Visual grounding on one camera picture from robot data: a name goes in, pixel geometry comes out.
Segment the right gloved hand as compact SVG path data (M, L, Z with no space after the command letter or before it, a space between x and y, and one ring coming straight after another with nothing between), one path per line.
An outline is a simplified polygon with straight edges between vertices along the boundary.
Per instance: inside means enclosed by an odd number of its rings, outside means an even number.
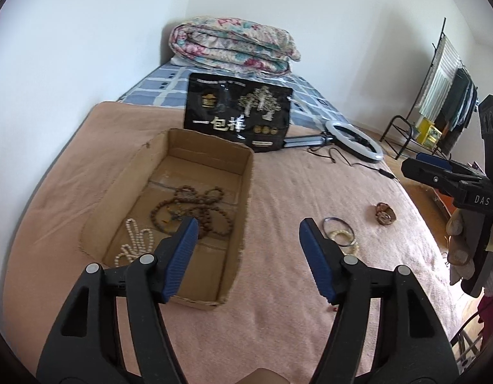
M450 264L450 285L457 284L462 279L470 279L475 272L471 249L465 240L465 232L466 229L464 227L462 211L456 209L446 224L446 233L448 235L447 261Z

